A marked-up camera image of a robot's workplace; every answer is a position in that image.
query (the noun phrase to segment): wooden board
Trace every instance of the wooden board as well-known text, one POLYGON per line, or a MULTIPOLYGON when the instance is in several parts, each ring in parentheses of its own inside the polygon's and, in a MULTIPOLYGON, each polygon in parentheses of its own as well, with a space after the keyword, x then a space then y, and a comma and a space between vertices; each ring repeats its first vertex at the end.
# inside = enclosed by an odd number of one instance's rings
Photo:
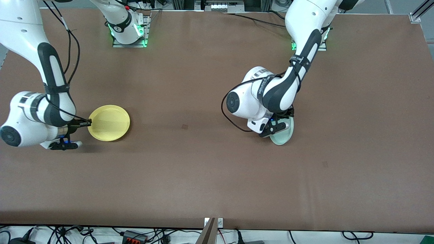
MULTIPOLYGON (((66 32, 42 13, 65 64, 66 32)), ((293 137, 276 146, 233 127, 220 103, 252 67, 286 70, 285 29, 163 12, 147 48, 114 49, 98 10, 63 15, 82 46, 78 115, 119 105, 131 129, 116 142, 81 129, 84 146, 70 152, 1 142, 0 222, 200 228, 215 216, 225 228, 434 230, 434 65, 408 16, 338 15, 294 103, 293 137)), ((12 52, 0 81, 0 121, 14 94, 43 92, 12 52)))

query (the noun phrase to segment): black plug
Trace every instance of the black plug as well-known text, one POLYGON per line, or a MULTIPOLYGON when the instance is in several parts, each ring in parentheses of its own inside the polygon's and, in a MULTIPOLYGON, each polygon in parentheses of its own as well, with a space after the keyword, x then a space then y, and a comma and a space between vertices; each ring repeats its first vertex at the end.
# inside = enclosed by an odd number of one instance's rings
POLYGON ((9 244, 36 244, 36 242, 29 241, 28 239, 25 241, 25 240, 22 240, 22 238, 17 237, 17 238, 11 239, 9 244))
POLYGON ((161 238, 161 243, 162 244, 169 244, 170 243, 170 236, 168 236, 168 235, 163 236, 163 238, 161 238))
POLYGON ((79 232, 82 232, 84 230, 84 227, 81 225, 73 225, 71 228, 69 228, 66 232, 71 231, 73 229, 78 230, 79 232))

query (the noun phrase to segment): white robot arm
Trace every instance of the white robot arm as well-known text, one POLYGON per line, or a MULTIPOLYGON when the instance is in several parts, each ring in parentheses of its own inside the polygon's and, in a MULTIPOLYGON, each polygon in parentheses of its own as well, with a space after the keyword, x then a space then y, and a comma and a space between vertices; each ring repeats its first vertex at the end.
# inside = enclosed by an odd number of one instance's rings
MULTIPOLYGON (((127 11, 115 0, 91 1, 120 43, 133 43, 143 35, 135 25, 141 14, 127 11)), ((15 147, 40 144, 53 150, 78 148, 81 142, 71 142, 69 135, 79 127, 90 126, 91 121, 71 116, 76 107, 59 55, 45 35, 37 0, 0 0, 0 43, 32 63, 45 88, 44 94, 26 91, 12 98, 8 119, 0 127, 2 140, 15 147)))
POLYGON ((286 29, 297 46, 290 66, 283 77, 260 66, 251 69, 243 79, 246 83, 228 93, 229 112, 247 119, 247 126, 261 137, 288 129, 289 125, 279 119, 293 116, 295 96, 338 8, 352 8, 363 1, 295 0, 285 16, 286 29))

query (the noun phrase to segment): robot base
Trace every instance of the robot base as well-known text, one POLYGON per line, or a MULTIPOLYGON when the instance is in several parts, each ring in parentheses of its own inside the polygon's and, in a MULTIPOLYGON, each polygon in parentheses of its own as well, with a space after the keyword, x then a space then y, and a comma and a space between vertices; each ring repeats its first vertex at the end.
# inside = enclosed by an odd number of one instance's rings
POLYGON ((143 34, 139 39, 137 39, 137 41, 131 43, 131 44, 122 44, 120 42, 118 42, 116 40, 116 38, 114 38, 114 35, 112 34, 113 37, 113 47, 134 47, 134 48, 143 48, 143 47, 147 47, 148 46, 148 38, 149 38, 149 27, 151 24, 151 15, 142 15, 143 16, 143 20, 139 22, 139 26, 137 26, 137 33, 138 34, 143 34))

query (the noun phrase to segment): yellow plate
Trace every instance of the yellow plate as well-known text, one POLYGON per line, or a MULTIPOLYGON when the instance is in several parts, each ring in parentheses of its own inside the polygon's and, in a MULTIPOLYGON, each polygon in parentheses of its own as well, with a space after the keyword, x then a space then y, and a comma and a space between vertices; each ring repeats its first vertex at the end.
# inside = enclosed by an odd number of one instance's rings
POLYGON ((125 109, 116 105, 105 105, 95 109, 89 119, 92 125, 89 133, 100 141, 114 141, 121 138, 130 127, 130 116, 125 109))

